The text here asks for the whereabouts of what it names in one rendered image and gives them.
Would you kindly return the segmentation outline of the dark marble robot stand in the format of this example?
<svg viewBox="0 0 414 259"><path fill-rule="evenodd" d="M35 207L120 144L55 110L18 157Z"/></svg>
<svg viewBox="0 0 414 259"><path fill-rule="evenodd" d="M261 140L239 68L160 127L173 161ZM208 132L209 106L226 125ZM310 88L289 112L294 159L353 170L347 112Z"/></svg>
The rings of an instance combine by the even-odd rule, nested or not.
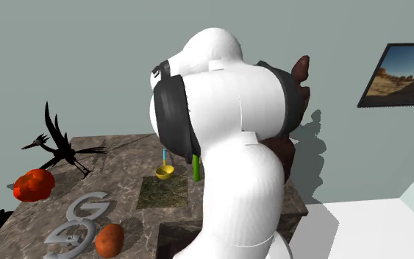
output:
<svg viewBox="0 0 414 259"><path fill-rule="evenodd" d="M202 220L160 223L155 259L172 259L195 239L202 223Z"/></svg>

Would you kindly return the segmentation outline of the silver letter sculpture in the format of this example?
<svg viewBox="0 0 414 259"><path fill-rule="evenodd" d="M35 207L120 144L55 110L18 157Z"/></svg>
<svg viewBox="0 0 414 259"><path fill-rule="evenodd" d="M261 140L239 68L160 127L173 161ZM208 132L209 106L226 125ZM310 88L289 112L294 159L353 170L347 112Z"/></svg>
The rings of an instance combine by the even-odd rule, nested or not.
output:
<svg viewBox="0 0 414 259"><path fill-rule="evenodd" d="M96 191L75 199L65 213L66 222L52 230L44 241L44 244L71 246L71 249L61 253L47 252L43 259L74 259L83 253L95 239L95 219L104 214L110 206L110 202L104 201L108 195L107 192ZM85 237L77 234L62 235L69 227L78 226L85 228Z"/></svg>

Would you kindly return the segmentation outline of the brown marble table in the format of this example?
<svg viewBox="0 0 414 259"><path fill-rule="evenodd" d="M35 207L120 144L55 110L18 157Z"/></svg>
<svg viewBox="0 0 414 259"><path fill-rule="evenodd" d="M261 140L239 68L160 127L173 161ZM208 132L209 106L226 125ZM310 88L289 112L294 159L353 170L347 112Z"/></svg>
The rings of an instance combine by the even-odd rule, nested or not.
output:
<svg viewBox="0 0 414 259"><path fill-rule="evenodd" d="M48 199L21 203L0 229L0 259L42 259L47 252L64 252L62 245L44 244L50 232L66 222L69 205L83 194L107 192L107 211L95 219L97 229L110 223L125 231L124 248L115 259L155 259L159 225L163 222L202 220L204 185L195 182L192 168L166 152L175 175L188 177L188 205L137 209L144 177L156 176L163 164L163 147L155 135L77 137L74 148L105 146L104 155L78 155L91 169L83 178L74 167L59 163L52 169L56 185Z"/></svg>

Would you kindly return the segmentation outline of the brown potato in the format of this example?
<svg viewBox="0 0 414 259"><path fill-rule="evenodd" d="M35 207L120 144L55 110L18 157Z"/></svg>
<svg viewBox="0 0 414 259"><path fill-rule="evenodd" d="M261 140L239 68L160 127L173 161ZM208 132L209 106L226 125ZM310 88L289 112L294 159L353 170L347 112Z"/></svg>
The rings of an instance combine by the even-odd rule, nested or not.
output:
<svg viewBox="0 0 414 259"><path fill-rule="evenodd" d="M117 256L124 246L124 229L120 224L108 224L97 235L95 247L103 258Z"/></svg>

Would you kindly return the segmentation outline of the framed desert wall picture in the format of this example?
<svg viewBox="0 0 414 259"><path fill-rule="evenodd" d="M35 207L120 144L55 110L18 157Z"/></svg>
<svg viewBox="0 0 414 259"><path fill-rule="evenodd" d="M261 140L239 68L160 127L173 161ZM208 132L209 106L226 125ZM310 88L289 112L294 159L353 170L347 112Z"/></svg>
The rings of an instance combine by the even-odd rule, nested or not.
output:
<svg viewBox="0 0 414 259"><path fill-rule="evenodd" d="M389 43L357 106L414 106L414 43Z"/></svg>

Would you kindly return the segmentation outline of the red orange tomato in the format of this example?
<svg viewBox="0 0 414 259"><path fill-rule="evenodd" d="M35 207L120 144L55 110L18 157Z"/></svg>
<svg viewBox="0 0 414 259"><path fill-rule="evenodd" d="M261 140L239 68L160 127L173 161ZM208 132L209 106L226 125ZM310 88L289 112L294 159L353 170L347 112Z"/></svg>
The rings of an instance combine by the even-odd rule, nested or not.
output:
<svg viewBox="0 0 414 259"><path fill-rule="evenodd" d="M47 199L55 187L55 178L45 169L33 169L19 177L13 186L13 196L22 202Z"/></svg>

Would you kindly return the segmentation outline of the green cylinder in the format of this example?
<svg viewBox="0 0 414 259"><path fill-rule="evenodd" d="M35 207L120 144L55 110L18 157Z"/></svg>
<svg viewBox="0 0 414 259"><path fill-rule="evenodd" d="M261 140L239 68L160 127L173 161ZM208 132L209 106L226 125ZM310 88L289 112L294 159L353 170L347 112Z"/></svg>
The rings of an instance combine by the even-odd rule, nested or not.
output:
<svg viewBox="0 0 414 259"><path fill-rule="evenodd" d="M197 155L193 155L193 180L195 182L200 182L202 180L202 174L201 174L201 158Z"/></svg>

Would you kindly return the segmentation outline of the brown figure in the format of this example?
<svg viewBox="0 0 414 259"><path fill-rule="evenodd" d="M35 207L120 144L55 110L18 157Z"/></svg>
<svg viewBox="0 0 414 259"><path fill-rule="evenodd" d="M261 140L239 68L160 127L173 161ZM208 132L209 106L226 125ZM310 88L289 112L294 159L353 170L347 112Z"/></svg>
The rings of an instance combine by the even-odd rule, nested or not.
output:
<svg viewBox="0 0 414 259"><path fill-rule="evenodd" d="M309 100L310 100L310 88L302 87L301 83L305 81L309 74L309 63L310 57L308 55L302 56L294 65L291 70L291 75L296 81L296 89L301 94L303 104L301 106L301 111L296 117L296 122L298 126L301 123L301 120L304 116L304 113L307 109ZM290 132L281 137L268 138L260 142L261 144L267 146L271 149L275 155L279 158L285 173L285 182L290 178L291 167L293 165L296 148L293 142L290 139Z"/></svg>

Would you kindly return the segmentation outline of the mossy green square mat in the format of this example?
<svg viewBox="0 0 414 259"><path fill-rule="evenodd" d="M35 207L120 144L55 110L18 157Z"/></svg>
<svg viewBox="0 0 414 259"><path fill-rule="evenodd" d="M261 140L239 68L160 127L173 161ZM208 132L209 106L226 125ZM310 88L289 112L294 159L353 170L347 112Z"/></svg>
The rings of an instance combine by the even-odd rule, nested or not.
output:
<svg viewBox="0 0 414 259"><path fill-rule="evenodd" d="M144 177L138 196L137 209L186 207L188 205L188 177L175 175L168 180L156 176Z"/></svg>

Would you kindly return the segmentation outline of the black bird figure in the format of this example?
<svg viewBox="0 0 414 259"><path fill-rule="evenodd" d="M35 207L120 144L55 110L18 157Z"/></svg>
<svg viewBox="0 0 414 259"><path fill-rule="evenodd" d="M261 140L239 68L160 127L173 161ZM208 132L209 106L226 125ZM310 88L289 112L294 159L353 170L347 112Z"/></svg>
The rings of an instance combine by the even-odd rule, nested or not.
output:
<svg viewBox="0 0 414 259"><path fill-rule="evenodd" d="M77 159L76 154L107 154L107 148L102 146L90 147L86 149L75 150L72 148L70 141L68 140L68 135L65 133L62 134L60 127L58 125L57 115L55 115L54 120L52 121L50 112L49 112L49 103L46 102L44 110L44 120L46 127L49 131L49 134L56 144L56 149L53 149L46 145L49 137L47 135L41 134L36 137L35 140L29 145L26 145L21 148L21 150L30 149L32 147L40 146L42 149L50 152L54 155L52 159L46 162L40 167L40 169L47 169L49 167L55 166L61 160L67 161L69 164L75 166L83 174L83 178L86 178L91 170L86 166L82 165Z"/></svg>

